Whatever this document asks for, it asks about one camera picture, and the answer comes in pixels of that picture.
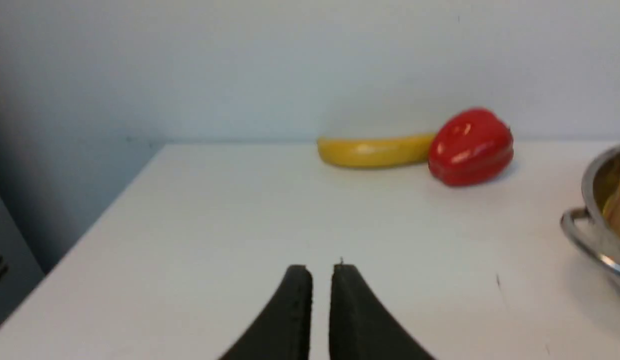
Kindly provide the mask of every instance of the banana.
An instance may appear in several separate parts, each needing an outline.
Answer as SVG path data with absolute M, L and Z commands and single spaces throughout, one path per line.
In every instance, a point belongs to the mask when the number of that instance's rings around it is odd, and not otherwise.
M 328 164 L 375 168 L 404 166 L 426 161 L 435 133 L 377 139 L 319 137 L 319 156 Z

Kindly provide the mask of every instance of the plastic fruit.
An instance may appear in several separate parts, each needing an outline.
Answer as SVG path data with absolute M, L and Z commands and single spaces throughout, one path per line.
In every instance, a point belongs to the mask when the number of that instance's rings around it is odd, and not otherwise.
M 319 137 L 321 159 L 328 164 L 351 168 L 405 166 L 428 160 L 435 134 L 417 134 L 386 139 Z
M 451 187 L 482 183 L 509 165 L 514 157 L 512 146 L 508 126 L 493 112 L 469 109 L 452 117 L 432 141 L 429 170 Z

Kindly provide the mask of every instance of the red bell pepper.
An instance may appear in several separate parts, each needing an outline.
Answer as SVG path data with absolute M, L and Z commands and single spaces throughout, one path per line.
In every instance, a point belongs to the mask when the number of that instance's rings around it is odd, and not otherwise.
M 450 187 L 474 185 L 499 175 L 512 161 L 512 134 L 491 111 L 477 107 L 452 117 L 428 154 L 429 170 Z

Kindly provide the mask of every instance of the pot handle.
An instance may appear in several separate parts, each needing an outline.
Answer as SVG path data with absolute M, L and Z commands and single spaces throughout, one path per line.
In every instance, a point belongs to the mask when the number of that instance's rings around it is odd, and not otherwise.
M 592 249 L 592 246 L 588 243 L 588 237 L 577 228 L 575 221 L 579 219 L 590 220 L 590 214 L 584 207 L 569 209 L 563 213 L 561 217 L 561 228 L 563 233 L 572 241 L 572 243 L 579 248 L 585 255 L 594 260 L 597 264 L 603 266 L 608 271 L 611 271 L 615 275 L 620 276 L 620 264 L 612 260 L 607 255 L 604 255 L 600 251 Z

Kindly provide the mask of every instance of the wall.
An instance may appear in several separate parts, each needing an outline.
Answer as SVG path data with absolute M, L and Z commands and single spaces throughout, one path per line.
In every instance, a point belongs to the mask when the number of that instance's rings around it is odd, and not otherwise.
M 417 131 L 475 104 L 517 137 L 620 137 L 620 0 L 0 0 L 0 174 L 50 262 L 147 141 Z

